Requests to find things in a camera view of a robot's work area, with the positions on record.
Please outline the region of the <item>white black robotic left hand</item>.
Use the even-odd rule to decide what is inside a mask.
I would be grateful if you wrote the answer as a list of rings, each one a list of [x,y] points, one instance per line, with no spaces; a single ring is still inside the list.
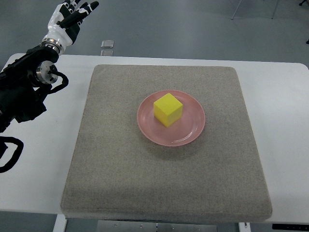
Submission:
[[[78,4],[78,0],[65,0],[56,7],[48,22],[48,33],[42,40],[43,46],[57,47],[62,52],[75,43],[80,25],[99,6],[99,2],[84,2],[81,6]]]

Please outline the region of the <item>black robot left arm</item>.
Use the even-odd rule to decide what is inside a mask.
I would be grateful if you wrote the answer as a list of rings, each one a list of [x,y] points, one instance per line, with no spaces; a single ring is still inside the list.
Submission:
[[[51,40],[29,49],[0,73],[0,131],[12,120],[34,120],[46,111],[49,94],[64,89],[69,80],[55,66],[62,46]]]

